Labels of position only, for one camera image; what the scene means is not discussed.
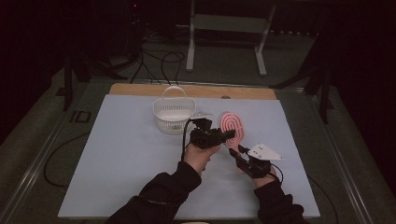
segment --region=floor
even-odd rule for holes
[[[78,83],[74,79],[75,98],[68,111],[63,111],[64,98],[56,96],[64,84],[63,70],[55,75],[50,89],[1,146],[0,223],[104,223],[103,220],[59,219],[57,212],[103,97],[112,84],[130,82],[138,71],[134,83],[152,81],[166,85],[167,77],[172,84],[268,88],[296,75],[315,41],[307,36],[270,34],[263,52],[268,76],[260,77],[253,51],[255,36],[213,32],[198,35],[192,72],[184,69],[188,49],[186,30],[181,29],[176,39],[153,34],[142,46],[144,65],[138,69],[140,63],[134,63],[119,71],[121,76],[128,77],[126,80],[112,79],[93,70],[89,83]],[[305,83],[306,80],[301,80],[284,90],[276,90],[276,97],[284,107],[321,213],[321,217],[309,221],[396,223],[395,199],[339,99],[337,89],[331,88],[332,109],[328,110],[329,124],[326,125],[318,116],[317,98],[302,92]],[[76,122],[72,120],[74,111],[89,111],[92,117],[88,122]]]

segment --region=dark background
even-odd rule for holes
[[[112,7],[106,5],[106,1],[92,2],[14,0],[0,3],[0,142],[50,86],[51,77],[64,66],[64,55],[70,45],[95,60],[105,61],[109,54],[124,53],[117,43],[134,38],[133,33],[123,33],[123,28],[135,21],[136,15],[142,20],[143,28],[168,35],[175,34],[176,24],[189,24],[188,1],[166,1],[166,4],[160,0],[131,1],[130,4],[137,3],[138,8],[132,7],[129,11],[124,10],[131,7],[126,6],[125,1],[112,1]],[[226,5],[224,1],[197,2],[196,11],[207,14],[260,17],[265,10],[262,1],[233,0]],[[395,15],[396,4],[391,1],[347,5],[285,1],[279,4],[272,24],[275,34],[282,31],[319,34],[305,65],[330,66],[332,84],[338,88],[394,193]],[[129,52],[138,47],[139,39],[132,40],[134,44],[129,46]]]

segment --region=person's arm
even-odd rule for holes
[[[276,174],[274,167],[271,173]],[[300,224],[308,223],[303,218],[304,209],[299,204],[293,204],[290,194],[285,195],[278,178],[267,175],[264,178],[253,179],[256,186],[254,193],[259,199],[258,218],[265,224]]]
[[[201,173],[210,156],[219,151],[219,146],[202,150],[192,144],[186,148],[184,161],[169,175],[156,175],[127,204],[113,214],[106,224],[123,223],[172,223],[178,208],[189,193],[201,184]]]

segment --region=black sleeve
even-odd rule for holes
[[[293,197],[285,195],[278,180],[254,190],[259,199],[258,218],[265,224],[308,223],[303,218],[303,207],[293,204]]]
[[[172,223],[178,208],[200,184],[201,177],[186,162],[181,161],[172,175],[156,175],[138,196],[134,196],[113,214],[106,224]]]

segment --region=table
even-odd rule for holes
[[[288,161],[274,162],[284,169],[287,176],[284,190],[292,193],[295,202],[303,205],[306,217],[319,216],[289,126],[272,90],[206,86],[182,88],[204,111],[211,110],[209,112],[217,115],[222,109],[232,109],[240,114],[245,126],[249,127],[242,143],[245,147],[253,147],[252,143],[262,140],[272,149],[279,149],[278,152]],[[152,112],[147,113],[151,102],[158,99],[164,89],[165,86],[139,84],[116,84],[111,88],[81,155],[59,217],[109,217],[156,174],[175,171],[181,152],[181,135],[161,133],[155,127]],[[265,115],[252,119],[250,114],[255,111]],[[234,166],[234,159],[227,148],[214,155],[203,174],[203,184],[180,207],[176,218],[255,218],[258,205],[251,181],[231,166]]]

